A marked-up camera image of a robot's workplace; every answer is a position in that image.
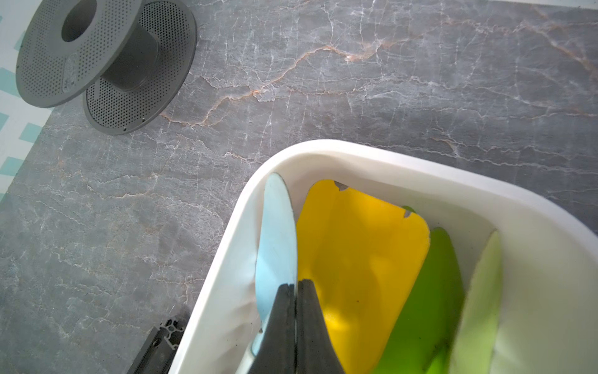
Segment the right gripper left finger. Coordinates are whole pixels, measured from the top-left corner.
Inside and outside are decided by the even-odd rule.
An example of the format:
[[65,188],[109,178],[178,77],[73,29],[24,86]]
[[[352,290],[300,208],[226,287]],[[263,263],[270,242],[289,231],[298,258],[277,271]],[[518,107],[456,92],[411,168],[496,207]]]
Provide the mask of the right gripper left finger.
[[280,285],[249,373],[295,373],[294,285]]

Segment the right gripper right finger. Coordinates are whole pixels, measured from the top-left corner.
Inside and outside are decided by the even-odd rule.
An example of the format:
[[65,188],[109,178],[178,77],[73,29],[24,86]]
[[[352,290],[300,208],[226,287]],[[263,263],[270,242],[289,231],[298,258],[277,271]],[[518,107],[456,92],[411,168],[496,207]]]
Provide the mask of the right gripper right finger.
[[311,280],[298,283],[296,319],[296,373],[345,373]]

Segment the light blue trowel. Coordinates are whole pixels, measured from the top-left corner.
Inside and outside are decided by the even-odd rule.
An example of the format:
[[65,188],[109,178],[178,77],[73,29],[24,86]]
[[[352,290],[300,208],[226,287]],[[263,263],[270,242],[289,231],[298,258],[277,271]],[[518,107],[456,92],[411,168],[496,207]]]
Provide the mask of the light blue trowel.
[[258,355],[280,285],[297,283],[297,233],[291,198],[283,178],[266,180],[263,216],[255,268],[255,294],[262,331],[252,343]]

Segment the yellow shovel yellow handle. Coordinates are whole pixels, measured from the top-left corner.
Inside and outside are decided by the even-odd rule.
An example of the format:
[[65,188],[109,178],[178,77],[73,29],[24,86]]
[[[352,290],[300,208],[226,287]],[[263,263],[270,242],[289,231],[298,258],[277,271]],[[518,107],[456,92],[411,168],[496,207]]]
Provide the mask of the yellow shovel yellow handle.
[[345,372],[377,366],[429,248],[419,215],[333,180],[310,188],[297,222],[298,276],[316,286]]

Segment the light green trowel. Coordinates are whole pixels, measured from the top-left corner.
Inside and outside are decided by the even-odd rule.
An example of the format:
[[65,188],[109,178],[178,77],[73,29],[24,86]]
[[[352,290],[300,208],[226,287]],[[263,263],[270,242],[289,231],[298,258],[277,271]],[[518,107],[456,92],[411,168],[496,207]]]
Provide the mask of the light green trowel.
[[449,373],[489,373],[503,285],[501,235],[494,231],[474,268],[450,352]]

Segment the white plastic storage box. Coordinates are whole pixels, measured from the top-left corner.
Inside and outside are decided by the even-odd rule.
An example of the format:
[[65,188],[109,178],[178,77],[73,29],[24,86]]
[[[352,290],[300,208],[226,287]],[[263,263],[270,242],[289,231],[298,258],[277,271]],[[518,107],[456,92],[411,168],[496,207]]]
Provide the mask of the white plastic storage box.
[[257,334],[255,259],[272,173],[285,180],[294,213],[322,179],[413,207],[448,231],[466,281],[498,231],[504,273],[491,371],[597,371],[597,237],[589,227],[516,185],[370,146],[311,140],[272,156],[243,188],[171,372],[235,372]]

